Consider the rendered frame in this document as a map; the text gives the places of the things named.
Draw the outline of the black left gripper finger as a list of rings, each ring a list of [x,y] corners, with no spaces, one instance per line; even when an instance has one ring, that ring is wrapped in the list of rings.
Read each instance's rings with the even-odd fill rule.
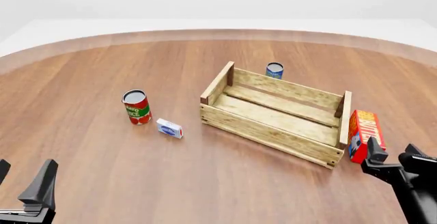
[[[48,159],[40,168],[31,184],[18,196],[24,203],[24,210],[55,210],[55,181],[58,164]]]
[[[10,170],[11,164],[7,162],[6,160],[0,159],[0,184],[5,180],[5,177],[7,176],[9,170]]]

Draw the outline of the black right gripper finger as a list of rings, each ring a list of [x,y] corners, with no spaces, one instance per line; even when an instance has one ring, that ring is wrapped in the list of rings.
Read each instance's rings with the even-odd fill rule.
[[[372,164],[383,164],[389,154],[383,150],[375,137],[370,137],[367,142],[367,160]]]
[[[419,167],[423,164],[423,157],[426,156],[417,146],[409,143],[405,152],[398,156],[398,160],[403,167]]]

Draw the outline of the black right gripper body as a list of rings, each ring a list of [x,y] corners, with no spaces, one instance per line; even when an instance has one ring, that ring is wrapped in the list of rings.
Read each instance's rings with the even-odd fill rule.
[[[437,186],[437,158],[419,154],[400,154],[399,164],[376,164],[364,160],[364,173],[375,176],[389,184],[411,184],[412,186]]]

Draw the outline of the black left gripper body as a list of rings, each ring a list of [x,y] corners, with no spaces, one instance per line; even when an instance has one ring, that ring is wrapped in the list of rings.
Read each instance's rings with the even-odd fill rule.
[[[43,205],[24,205],[23,210],[0,209],[0,224],[51,224],[55,211]]]

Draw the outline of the red butter box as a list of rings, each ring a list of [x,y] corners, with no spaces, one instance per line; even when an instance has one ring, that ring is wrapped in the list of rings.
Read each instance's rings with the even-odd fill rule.
[[[348,152],[350,161],[361,164],[367,158],[367,142],[374,137],[378,145],[386,150],[378,116],[375,113],[355,110],[349,121]]]

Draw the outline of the wooden slat tray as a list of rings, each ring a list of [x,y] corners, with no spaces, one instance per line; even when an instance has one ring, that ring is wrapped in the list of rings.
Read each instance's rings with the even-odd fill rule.
[[[332,94],[235,68],[200,97],[204,124],[333,169],[348,145],[352,92]]]

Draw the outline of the red tomato sauce can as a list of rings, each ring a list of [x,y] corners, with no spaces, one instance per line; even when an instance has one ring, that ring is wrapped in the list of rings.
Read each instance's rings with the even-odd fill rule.
[[[151,121],[152,113],[147,96],[143,90],[127,91],[122,97],[128,117],[134,125],[143,125]]]

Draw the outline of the blue tin can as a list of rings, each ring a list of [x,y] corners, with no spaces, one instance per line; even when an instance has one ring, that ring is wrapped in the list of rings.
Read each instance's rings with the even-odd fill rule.
[[[284,67],[277,62],[271,62],[266,66],[266,76],[275,79],[282,79]]]

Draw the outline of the small white and blue box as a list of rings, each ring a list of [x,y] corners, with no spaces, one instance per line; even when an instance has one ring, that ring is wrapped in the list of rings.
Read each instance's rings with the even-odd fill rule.
[[[161,133],[165,133],[166,135],[175,137],[177,139],[181,139],[184,135],[182,127],[180,125],[171,123],[162,118],[159,118],[156,121],[156,123],[157,123],[158,131],[160,131]]]

